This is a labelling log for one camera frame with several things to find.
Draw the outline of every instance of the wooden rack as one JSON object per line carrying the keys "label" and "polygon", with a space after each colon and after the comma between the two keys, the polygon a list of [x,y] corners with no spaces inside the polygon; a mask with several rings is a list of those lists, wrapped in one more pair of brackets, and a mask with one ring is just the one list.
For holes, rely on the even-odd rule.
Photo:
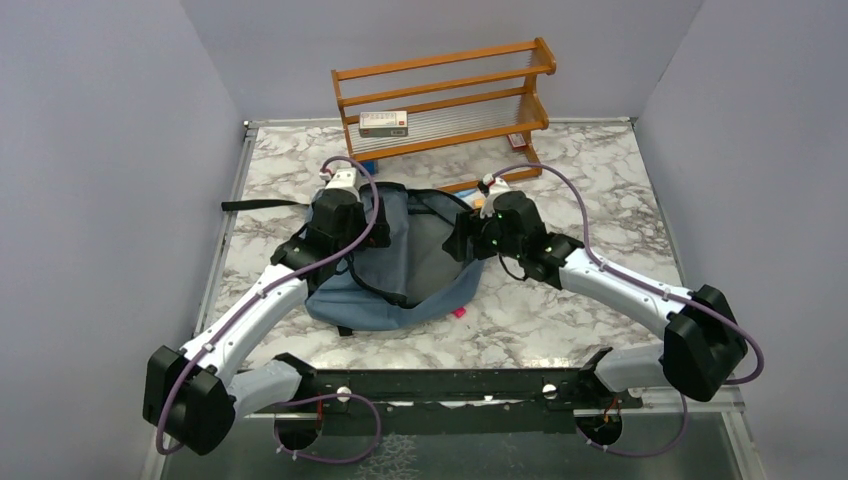
{"label": "wooden rack", "polygon": [[[413,69],[425,69],[456,62],[473,62],[484,58],[530,52],[530,60],[524,68],[510,69],[459,79],[439,81],[414,87],[398,88],[365,95],[345,97],[341,83],[365,77],[388,75]],[[539,37],[531,42],[482,48],[466,52],[419,58],[352,70],[333,70],[333,86],[339,113],[344,125],[348,153],[359,162],[382,160],[388,157],[421,152],[433,148],[474,142],[510,134],[521,134],[527,147],[524,152],[529,162],[539,163],[533,149],[531,132],[548,128],[548,115],[536,94],[536,76],[552,75],[556,72],[556,60],[545,41]],[[454,89],[492,84],[505,80],[524,79],[521,86],[473,95],[452,96]],[[447,97],[438,101],[375,110],[406,110],[408,113],[409,136],[389,138],[362,138],[359,136],[359,115],[346,113],[354,106],[374,104],[387,100],[402,99],[416,95],[446,92]],[[537,177],[540,168],[531,168],[504,175],[507,181]],[[475,181],[447,185],[441,189],[449,192],[467,190],[476,186]]]}

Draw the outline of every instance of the white wall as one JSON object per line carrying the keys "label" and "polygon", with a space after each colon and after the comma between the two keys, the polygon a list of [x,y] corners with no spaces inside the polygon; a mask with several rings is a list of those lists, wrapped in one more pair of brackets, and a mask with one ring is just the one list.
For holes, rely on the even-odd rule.
{"label": "white wall", "polygon": [[[701,0],[182,2],[224,84],[250,119],[338,116],[330,77],[334,68],[537,36],[545,38],[557,57],[557,73],[539,80],[540,96],[551,116],[636,116],[701,4]],[[409,84],[387,80],[380,88],[400,86]]]}
{"label": "white wall", "polygon": [[176,0],[0,8],[0,478],[137,478],[243,135]]}
{"label": "white wall", "polygon": [[848,468],[848,3],[705,0],[636,125],[692,285],[762,343],[769,478]]}

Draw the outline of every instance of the blue backpack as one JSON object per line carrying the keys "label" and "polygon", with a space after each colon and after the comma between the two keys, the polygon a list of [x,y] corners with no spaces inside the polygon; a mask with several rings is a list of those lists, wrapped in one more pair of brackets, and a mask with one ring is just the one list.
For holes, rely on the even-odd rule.
{"label": "blue backpack", "polygon": [[[377,182],[380,208],[389,224],[387,248],[354,251],[339,264],[335,276],[306,300],[313,318],[353,330],[394,330],[443,317],[474,298],[484,261],[457,262],[442,250],[453,231],[456,214],[470,210],[461,199],[433,189],[413,190],[391,182]],[[371,191],[360,189],[366,217]],[[295,205],[286,200],[228,202],[225,210]],[[310,207],[307,219],[312,215]]]}

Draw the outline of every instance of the marble countertop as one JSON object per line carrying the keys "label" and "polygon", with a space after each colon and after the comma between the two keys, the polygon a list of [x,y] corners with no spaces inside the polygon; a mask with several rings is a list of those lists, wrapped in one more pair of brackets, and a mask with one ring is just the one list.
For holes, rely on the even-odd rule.
{"label": "marble countertop", "polygon": [[[561,170],[584,195],[598,253],[661,282],[680,283],[629,126],[553,124],[534,132],[533,143],[541,161]],[[262,128],[242,198],[308,202],[322,186],[317,174],[321,162],[345,153],[340,127]],[[497,138],[383,160],[377,178],[409,187],[439,186],[523,161],[505,138]],[[581,237],[580,212],[560,180],[545,173],[515,185],[536,201],[549,230]],[[277,245],[303,224],[304,213],[298,207],[239,213],[215,318],[257,280]],[[602,346],[658,341],[641,325],[592,299],[511,279],[497,260],[487,263],[466,309],[461,318],[449,315],[407,329],[339,337],[335,327],[299,308],[280,320],[246,366],[255,368],[291,352],[321,368],[568,367],[581,365]]]}

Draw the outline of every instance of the backpack strap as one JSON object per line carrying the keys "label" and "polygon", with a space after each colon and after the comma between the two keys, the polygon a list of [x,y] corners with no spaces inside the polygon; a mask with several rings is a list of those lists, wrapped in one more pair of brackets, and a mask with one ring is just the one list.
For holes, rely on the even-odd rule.
{"label": "backpack strap", "polygon": [[295,202],[294,200],[261,199],[261,200],[238,200],[235,202],[221,202],[221,210],[225,212],[241,212],[244,210],[259,210],[272,207],[308,207],[308,204]]}

